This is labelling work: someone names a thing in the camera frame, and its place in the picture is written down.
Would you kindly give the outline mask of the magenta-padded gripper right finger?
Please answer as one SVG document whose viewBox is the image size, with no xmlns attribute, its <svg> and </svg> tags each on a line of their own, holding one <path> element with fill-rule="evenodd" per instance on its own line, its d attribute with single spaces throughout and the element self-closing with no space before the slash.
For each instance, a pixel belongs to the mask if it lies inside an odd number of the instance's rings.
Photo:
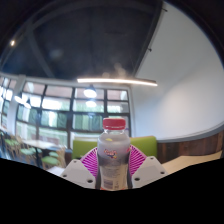
<svg viewBox="0 0 224 224">
<path fill-rule="evenodd" d="M 130 148 L 129 173 L 133 189 L 141 188 L 167 175 L 167 171 L 156 157 L 147 157 L 133 145 Z"/>
</svg>

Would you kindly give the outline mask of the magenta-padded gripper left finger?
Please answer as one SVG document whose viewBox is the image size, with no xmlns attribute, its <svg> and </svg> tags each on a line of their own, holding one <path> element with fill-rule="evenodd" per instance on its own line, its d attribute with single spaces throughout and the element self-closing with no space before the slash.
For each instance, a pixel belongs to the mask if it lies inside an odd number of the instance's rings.
<svg viewBox="0 0 224 224">
<path fill-rule="evenodd" d="M 61 177 L 83 188 L 95 189 L 97 172 L 97 148 L 93 148 L 80 160 L 73 159 L 64 169 Z"/>
</svg>

